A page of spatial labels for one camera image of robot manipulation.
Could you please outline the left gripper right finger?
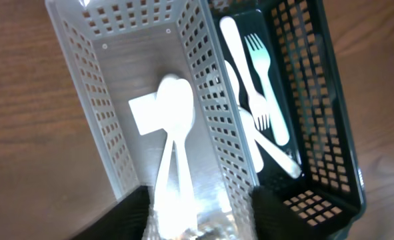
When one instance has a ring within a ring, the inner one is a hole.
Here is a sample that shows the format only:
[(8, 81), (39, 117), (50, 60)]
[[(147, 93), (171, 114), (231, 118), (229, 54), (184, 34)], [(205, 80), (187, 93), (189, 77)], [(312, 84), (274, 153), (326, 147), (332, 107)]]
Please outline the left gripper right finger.
[(251, 192), (256, 236), (262, 240), (325, 240), (287, 208), (268, 189), (259, 186)]

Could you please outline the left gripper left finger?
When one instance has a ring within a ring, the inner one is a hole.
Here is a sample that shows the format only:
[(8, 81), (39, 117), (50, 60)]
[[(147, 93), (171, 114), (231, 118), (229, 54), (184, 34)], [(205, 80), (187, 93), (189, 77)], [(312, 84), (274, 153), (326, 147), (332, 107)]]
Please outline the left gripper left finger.
[(72, 240), (142, 239), (149, 207), (149, 188), (140, 186)]

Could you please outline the white fork tines down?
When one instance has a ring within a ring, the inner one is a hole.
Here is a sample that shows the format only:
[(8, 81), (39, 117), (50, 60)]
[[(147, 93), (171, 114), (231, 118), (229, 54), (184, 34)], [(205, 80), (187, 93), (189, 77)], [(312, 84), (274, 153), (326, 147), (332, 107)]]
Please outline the white fork tines down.
[(256, 128), (259, 131), (266, 130), (269, 127), (267, 102), (253, 84), (236, 22), (232, 17), (226, 16), (221, 18), (219, 26), (247, 92), (248, 104)]

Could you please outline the white fork long handle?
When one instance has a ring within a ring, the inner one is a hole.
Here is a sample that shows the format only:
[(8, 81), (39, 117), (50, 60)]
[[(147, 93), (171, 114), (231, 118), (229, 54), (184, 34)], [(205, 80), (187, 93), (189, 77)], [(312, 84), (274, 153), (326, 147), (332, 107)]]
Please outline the white fork long handle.
[(256, 70), (264, 96), (269, 105), (269, 120), (276, 144), (284, 146), (290, 140), (289, 130), (269, 78), (271, 58), (266, 46), (256, 33), (244, 36), (251, 61)]

